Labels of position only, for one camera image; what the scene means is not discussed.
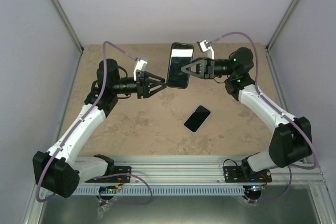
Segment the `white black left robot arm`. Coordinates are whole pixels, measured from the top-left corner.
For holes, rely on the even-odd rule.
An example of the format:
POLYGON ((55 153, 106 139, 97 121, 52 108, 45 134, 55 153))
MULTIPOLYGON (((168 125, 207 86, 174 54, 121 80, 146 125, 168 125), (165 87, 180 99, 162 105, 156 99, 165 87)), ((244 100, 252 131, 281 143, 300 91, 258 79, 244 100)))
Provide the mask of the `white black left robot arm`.
POLYGON ((38 151, 33 157, 36 184, 39 189, 68 198, 78 185, 94 178, 108 182, 114 178, 114 160, 97 154, 81 164, 77 156, 94 130, 109 116, 119 100, 119 95, 135 93, 149 98, 166 88, 164 78, 144 71, 145 61, 137 60, 133 77, 120 77, 122 67, 113 59, 99 63, 97 80, 77 118, 64 135, 46 152, 38 151))

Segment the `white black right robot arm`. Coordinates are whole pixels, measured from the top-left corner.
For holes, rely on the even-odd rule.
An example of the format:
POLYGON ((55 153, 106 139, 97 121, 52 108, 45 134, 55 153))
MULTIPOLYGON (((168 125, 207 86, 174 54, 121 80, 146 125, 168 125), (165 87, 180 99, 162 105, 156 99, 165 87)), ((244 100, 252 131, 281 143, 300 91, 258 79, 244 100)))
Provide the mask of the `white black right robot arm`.
POLYGON ((264 95, 257 81, 249 75, 254 66, 253 53, 240 47, 228 59, 197 58, 184 65, 181 71, 200 79, 227 76, 225 89, 236 101, 251 109, 270 129, 272 139, 266 151, 242 160, 241 176, 248 182, 261 171, 284 168, 312 155, 311 125, 305 117, 297 118, 264 95))

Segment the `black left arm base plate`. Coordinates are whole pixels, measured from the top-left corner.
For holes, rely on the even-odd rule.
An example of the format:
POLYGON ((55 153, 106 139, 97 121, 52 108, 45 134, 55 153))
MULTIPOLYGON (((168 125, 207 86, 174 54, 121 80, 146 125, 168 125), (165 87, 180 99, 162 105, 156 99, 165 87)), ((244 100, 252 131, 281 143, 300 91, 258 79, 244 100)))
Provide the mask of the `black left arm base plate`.
POLYGON ((117 174, 117 176, 108 177, 108 178, 98 178, 98 179, 90 179, 87 180, 86 183, 115 183, 115 184, 127 184, 130 182, 131 177, 126 175, 132 172, 131 166, 115 166, 113 175, 117 174))

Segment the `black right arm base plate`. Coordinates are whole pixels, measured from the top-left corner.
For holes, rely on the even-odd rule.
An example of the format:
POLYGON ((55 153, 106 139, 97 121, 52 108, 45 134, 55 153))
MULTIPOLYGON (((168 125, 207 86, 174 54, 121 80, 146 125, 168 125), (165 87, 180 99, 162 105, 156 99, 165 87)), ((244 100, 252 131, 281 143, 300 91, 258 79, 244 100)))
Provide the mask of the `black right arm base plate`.
POLYGON ((226 183, 270 183, 272 182, 269 169, 258 172, 252 171, 248 166, 224 166, 226 183))

